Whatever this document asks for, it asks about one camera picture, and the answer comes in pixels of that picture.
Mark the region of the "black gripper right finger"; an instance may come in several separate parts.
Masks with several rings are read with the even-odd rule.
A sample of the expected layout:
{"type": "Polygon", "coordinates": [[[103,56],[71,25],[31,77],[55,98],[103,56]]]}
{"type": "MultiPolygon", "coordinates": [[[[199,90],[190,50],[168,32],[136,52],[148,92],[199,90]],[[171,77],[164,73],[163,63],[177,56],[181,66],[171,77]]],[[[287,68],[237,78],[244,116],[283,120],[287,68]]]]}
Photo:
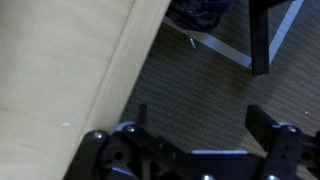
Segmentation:
{"type": "Polygon", "coordinates": [[[267,153],[262,180],[298,180],[304,166],[320,180],[320,133],[307,135],[294,125],[274,120],[257,105],[247,107],[245,127],[267,153]]]}

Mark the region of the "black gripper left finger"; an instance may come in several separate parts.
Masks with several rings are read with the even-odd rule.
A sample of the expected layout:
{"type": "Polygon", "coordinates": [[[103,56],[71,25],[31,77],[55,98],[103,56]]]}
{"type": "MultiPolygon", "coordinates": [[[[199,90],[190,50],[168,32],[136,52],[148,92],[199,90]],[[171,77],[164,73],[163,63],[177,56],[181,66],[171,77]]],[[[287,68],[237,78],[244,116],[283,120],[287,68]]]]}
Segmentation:
{"type": "Polygon", "coordinates": [[[84,135],[63,180],[186,180],[177,162],[180,151],[144,130],[148,106],[141,104],[137,121],[109,134],[84,135]]]}

